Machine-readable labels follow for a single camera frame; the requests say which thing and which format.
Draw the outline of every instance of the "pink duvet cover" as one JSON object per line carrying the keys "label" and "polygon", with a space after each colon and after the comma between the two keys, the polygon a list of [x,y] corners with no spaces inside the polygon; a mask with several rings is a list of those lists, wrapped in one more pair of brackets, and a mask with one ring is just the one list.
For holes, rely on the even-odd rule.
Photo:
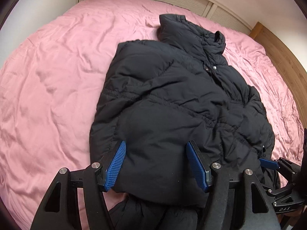
{"label": "pink duvet cover", "polygon": [[[303,127],[292,94],[261,45],[192,12],[151,0],[85,0],[29,36],[0,72],[0,196],[19,226],[62,167],[90,164],[89,131],[117,44],[157,40],[159,15],[176,13],[226,37],[224,56],[257,88],[276,141],[273,159],[302,158]],[[125,194],[105,194],[108,208]],[[88,228],[80,200],[82,225]]]}

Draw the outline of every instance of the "wall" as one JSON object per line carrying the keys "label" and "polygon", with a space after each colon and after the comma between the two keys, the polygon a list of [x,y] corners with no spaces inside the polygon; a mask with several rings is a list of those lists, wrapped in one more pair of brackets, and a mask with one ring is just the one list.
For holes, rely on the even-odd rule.
{"label": "wall", "polygon": [[0,30],[0,68],[30,34],[75,4],[76,0],[20,0]]}
{"label": "wall", "polygon": [[252,27],[261,22],[307,70],[307,20],[294,0],[216,0]]}

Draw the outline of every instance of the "metal screw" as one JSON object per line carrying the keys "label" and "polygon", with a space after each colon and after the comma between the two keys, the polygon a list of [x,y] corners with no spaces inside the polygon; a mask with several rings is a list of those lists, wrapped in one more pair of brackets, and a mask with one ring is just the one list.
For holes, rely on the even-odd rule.
{"label": "metal screw", "polygon": [[219,163],[213,163],[212,167],[215,168],[215,169],[219,169],[219,168],[221,168],[221,165]]}
{"label": "metal screw", "polygon": [[60,170],[59,170],[59,173],[60,174],[65,174],[67,172],[67,169],[66,168],[61,168]]}
{"label": "metal screw", "polygon": [[253,171],[250,170],[250,169],[246,169],[246,170],[245,170],[245,173],[246,173],[247,175],[252,175],[252,174],[253,174]]}
{"label": "metal screw", "polygon": [[92,168],[93,169],[98,169],[100,166],[100,163],[96,162],[96,163],[92,163]]}

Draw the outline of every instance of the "pink blanket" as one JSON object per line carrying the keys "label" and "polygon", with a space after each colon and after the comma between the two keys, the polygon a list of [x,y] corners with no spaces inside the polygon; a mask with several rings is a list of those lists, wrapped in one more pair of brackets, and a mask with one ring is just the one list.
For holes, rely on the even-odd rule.
{"label": "pink blanket", "polygon": [[[89,131],[117,44],[157,40],[159,14],[187,20],[226,37],[224,56],[257,88],[276,141],[273,158],[302,158],[303,127],[292,94],[261,45],[185,9],[151,0],[86,0],[29,36],[0,72],[0,196],[29,229],[62,167],[90,164]],[[105,194],[108,208],[125,194]],[[79,202],[84,229],[84,202]]]}

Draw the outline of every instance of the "black jacket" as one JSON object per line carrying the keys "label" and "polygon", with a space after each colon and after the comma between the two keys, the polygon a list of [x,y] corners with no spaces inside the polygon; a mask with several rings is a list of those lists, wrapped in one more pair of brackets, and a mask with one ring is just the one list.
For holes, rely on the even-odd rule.
{"label": "black jacket", "polygon": [[121,139],[126,157],[114,190],[167,205],[203,207],[207,194],[191,173],[185,145],[194,140],[213,162],[261,182],[277,177],[260,167],[271,157],[272,126],[259,93],[229,66],[225,37],[160,15],[158,41],[118,45],[90,132],[91,161]]}

